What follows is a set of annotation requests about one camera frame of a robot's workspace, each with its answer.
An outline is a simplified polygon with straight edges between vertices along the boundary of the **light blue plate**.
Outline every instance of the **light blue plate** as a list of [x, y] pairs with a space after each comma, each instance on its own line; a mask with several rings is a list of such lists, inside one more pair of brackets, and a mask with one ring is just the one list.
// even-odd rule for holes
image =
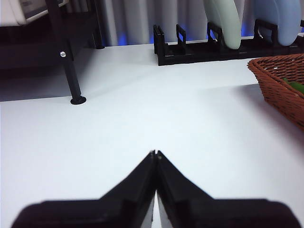
[[[255, 18], [278, 25], [278, 42], [291, 45], [301, 31], [302, 18], [299, 0], [253, 0]], [[271, 31], [260, 28], [259, 32], [271, 42]]]

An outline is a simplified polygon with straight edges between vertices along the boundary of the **black metal frame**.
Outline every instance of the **black metal frame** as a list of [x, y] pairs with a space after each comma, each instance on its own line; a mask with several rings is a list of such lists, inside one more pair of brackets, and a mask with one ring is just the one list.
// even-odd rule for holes
[[21, 27], [1, 27], [10, 39], [0, 41], [0, 69], [62, 64], [74, 105], [82, 104], [74, 59], [94, 36], [95, 48], [103, 49], [98, 1], [87, 0], [89, 12], [66, 13], [57, 1], [46, 0], [48, 15]]
[[[264, 27], [272, 31], [272, 43], [263, 39], [258, 28]], [[211, 31], [217, 34], [217, 39], [211, 37]], [[164, 32], [160, 26], [153, 26], [154, 33], [154, 52], [158, 56], [158, 65], [172, 65], [179, 63], [208, 62], [229, 59], [244, 59], [254, 57], [288, 55], [304, 52], [304, 38], [298, 36], [296, 41], [283, 47], [278, 43], [277, 25], [257, 19], [255, 21], [253, 39], [241, 40], [238, 50], [229, 49], [225, 44], [225, 38], [222, 29], [214, 23], [207, 24], [207, 42], [186, 43], [186, 32], [179, 25], [176, 26], [176, 35], [178, 44], [169, 45], [165, 43]]]
[[23, 209], [12, 228], [151, 227], [155, 191], [162, 227], [301, 228], [292, 211], [266, 199], [214, 199], [158, 151], [99, 200], [47, 201]]

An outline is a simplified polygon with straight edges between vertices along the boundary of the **white appliance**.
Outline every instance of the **white appliance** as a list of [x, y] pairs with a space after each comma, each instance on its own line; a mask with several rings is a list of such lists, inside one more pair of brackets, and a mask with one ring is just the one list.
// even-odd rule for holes
[[[57, 0], [63, 6], [69, 0]], [[0, 26], [20, 26], [47, 14], [45, 0], [0, 0]]]

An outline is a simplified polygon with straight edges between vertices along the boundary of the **shelf leg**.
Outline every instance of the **shelf leg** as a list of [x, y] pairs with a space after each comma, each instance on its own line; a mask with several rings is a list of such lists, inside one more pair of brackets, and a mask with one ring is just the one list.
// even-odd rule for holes
[[65, 61], [63, 63], [65, 72], [66, 72], [66, 79], [68, 82], [68, 86], [70, 87], [70, 91], [72, 94], [71, 104], [79, 105], [86, 102], [86, 98], [81, 96], [81, 91], [75, 71], [75, 67], [72, 60]]
[[94, 42], [95, 42], [96, 49], [104, 49], [103, 42], [101, 40], [99, 27], [97, 27], [95, 29], [93, 36], [94, 36]]

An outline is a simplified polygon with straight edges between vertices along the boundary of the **black metal shelf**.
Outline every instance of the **black metal shelf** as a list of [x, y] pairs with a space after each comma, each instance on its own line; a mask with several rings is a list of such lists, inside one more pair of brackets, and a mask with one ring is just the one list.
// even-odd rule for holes
[[97, 1], [88, 0], [89, 12], [66, 13], [53, 0], [46, 0], [49, 13], [21, 27], [2, 27], [0, 69], [63, 64], [73, 104], [86, 101], [81, 96], [74, 58], [94, 36], [95, 48], [104, 48], [98, 21]]

